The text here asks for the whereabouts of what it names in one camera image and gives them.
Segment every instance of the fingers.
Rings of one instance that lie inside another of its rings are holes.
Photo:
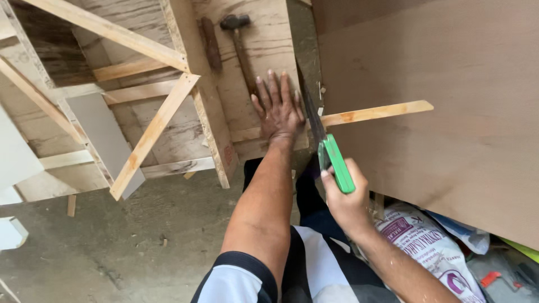
[[[289,107],[289,108],[292,108],[292,106],[294,106],[292,104],[292,98],[290,95],[289,77],[286,72],[282,72],[281,74],[281,97],[282,97],[283,106]]]
[[[352,177],[352,181],[354,182],[356,188],[361,189],[361,191],[367,188],[367,179],[361,173],[361,170],[359,166],[357,166],[356,161],[354,161],[354,159],[352,158],[347,158],[344,159],[344,162],[346,164],[346,167],[348,168],[348,172],[350,173],[350,177]]]
[[[298,91],[294,91],[294,107],[300,118],[300,122],[305,122],[305,116],[303,115],[303,108],[301,107],[301,97]]]
[[[323,170],[320,173],[320,177],[322,178],[322,183],[324,184],[324,188],[326,189],[326,194],[328,195],[328,200],[335,200],[338,199],[340,195],[342,195],[341,190],[337,186],[337,182],[335,182],[335,178],[332,174],[330,174],[327,170]]]
[[[260,97],[262,98],[262,104],[264,104],[264,109],[266,111],[269,111],[272,108],[272,103],[270,95],[268,94],[268,90],[266,89],[266,85],[264,85],[264,81],[262,81],[261,77],[257,77],[257,88]]]
[[[269,94],[271,96],[272,105],[273,106],[280,105],[281,94],[279,92],[279,85],[277,84],[277,75],[275,75],[275,73],[272,70],[268,70],[268,87],[269,87]]]
[[[260,117],[260,119],[263,120],[266,117],[266,112],[260,105],[260,101],[258,100],[258,97],[255,94],[251,95],[251,102],[253,103],[254,109],[257,111],[258,117]]]

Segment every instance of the black and white shirt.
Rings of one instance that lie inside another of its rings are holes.
[[[291,226],[282,302],[398,303],[382,280],[348,244],[311,228]],[[221,254],[191,302],[277,302],[270,270],[246,253]]]

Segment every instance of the hammer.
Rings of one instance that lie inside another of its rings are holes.
[[[249,90],[249,94],[256,94],[257,85],[254,81],[254,75],[251,70],[251,65],[249,64],[249,60],[247,59],[247,54],[245,53],[243,42],[241,41],[241,36],[239,33],[239,29],[246,25],[249,25],[250,23],[251,19],[249,19],[248,15],[242,15],[239,17],[236,15],[228,15],[223,19],[223,21],[221,21],[220,25],[221,29],[223,30],[233,31],[232,39],[234,40],[234,48],[236,49],[236,53],[238,54],[239,65],[241,67],[243,77],[245,78],[247,89]]]

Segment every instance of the concrete floor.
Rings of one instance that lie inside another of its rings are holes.
[[[296,56],[314,84],[320,68],[312,14],[299,1],[288,5]],[[309,90],[320,102],[317,87]],[[310,154],[294,154],[298,174]],[[22,303],[189,302],[219,254],[242,188],[243,166],[228,190],[207,170],[189,180],[147,180],[122,203],[108,190],[78,194],[74,218],[66,215],[67,197],[2,206],[0,217],[16,216],[30,235],[22,247],[0,252],[0,279]],[[291,223],[298,222],[294,207]]]

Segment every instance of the plastic sack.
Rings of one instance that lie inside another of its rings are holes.
[[[397,203],[375,227],[391,243],[423,265],[462,302],[485,303],[458,245],[414,207]]]
[[[466,244],[471,251],[477,254],[487,253],[488,247],[490,246],[490,233],[432,211],[426,210],[426,212],[438,221],[438,223],[440,223],[440,225],[448,232]]]

